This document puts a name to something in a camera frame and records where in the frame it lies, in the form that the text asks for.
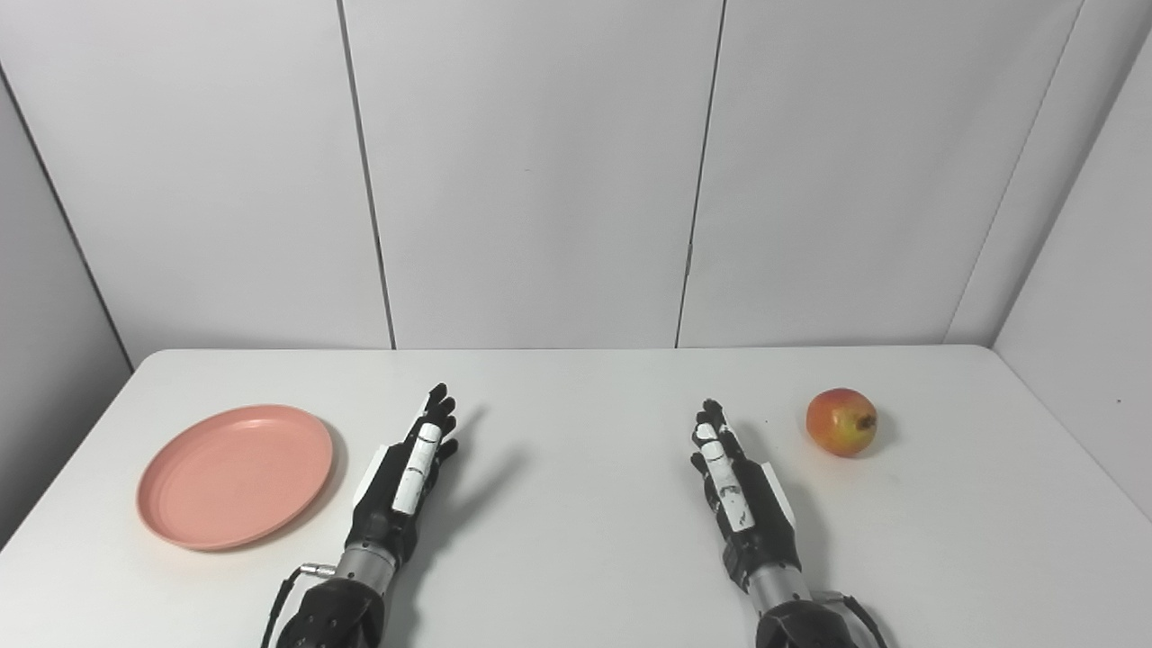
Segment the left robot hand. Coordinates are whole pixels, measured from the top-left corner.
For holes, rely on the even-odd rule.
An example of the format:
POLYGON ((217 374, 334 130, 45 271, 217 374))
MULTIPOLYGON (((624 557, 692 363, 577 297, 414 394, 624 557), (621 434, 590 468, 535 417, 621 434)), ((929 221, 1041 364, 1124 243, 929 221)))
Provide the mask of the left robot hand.
POLYGON ((444 382, 429 391, 404 438, 373 460, 367 485, 353 508, 344 548, 376 548, 396 565, 408 562, 419 541, 419 514, 444 464, 455 455, 455 399, 444 382))

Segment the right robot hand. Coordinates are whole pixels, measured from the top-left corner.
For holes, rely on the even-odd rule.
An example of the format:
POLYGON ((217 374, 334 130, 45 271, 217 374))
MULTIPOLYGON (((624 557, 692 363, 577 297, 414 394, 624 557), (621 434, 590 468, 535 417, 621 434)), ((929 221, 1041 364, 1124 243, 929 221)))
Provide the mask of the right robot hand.
POLYGON ((806 598, 793 508, 775 477, 746 455, 725 419, 707 399, 691 432, 692 467, 723 538, 723 568, 744 593, 780 590, 783 600, 806 598))

